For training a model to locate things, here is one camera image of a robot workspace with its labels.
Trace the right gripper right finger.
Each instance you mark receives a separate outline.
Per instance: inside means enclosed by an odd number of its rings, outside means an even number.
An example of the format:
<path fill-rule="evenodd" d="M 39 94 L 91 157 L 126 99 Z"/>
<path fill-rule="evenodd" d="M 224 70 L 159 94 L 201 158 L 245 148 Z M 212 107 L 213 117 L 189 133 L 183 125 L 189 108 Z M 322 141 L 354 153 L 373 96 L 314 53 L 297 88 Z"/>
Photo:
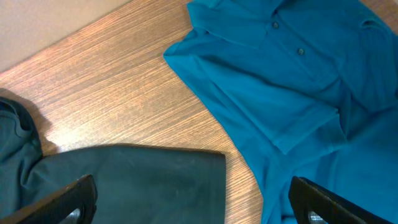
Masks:
<path fill-rule="evenodd" d="M 292 178 L 289 202 L 299 224 L 391 224 L 304 177 Z"/>

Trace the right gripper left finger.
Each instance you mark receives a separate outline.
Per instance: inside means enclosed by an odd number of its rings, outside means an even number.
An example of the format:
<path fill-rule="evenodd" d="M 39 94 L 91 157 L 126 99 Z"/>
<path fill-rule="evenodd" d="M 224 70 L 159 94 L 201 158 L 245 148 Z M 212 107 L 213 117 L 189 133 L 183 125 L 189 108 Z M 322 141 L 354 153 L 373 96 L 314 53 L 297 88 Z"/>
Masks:
<path fill-rule="evenodd" d="M 93 221 L 98 193 L 94 177 L 84 175 L 36 203 L 2 218 L 1 223 L 86 223 Z"/>

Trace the black polo shirt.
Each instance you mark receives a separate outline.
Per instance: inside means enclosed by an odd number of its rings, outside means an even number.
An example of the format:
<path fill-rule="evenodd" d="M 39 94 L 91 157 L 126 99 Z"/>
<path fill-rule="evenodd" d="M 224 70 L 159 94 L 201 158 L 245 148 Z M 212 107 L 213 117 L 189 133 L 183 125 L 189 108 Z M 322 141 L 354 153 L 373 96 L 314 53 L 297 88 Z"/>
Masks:
<path fill-rule="evenodd" d="M 223 223 L 223 154 L 127 145 L 45 156 L 29 112 L 1 99 L 1 216 L 92 175 L 95 223 Z"/>

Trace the blue polo shirt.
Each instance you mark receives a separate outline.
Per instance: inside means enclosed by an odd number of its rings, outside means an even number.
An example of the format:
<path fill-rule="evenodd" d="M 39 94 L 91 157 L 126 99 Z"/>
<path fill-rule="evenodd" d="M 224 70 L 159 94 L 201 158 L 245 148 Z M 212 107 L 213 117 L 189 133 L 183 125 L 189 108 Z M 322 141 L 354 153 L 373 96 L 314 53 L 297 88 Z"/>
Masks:
<path fill-rule="evenodd" d="M 164 53 L 254 174 L 263 223 L 293 176 L 397 222 L 397 35 L 359 1 L 192 1 Z"/>

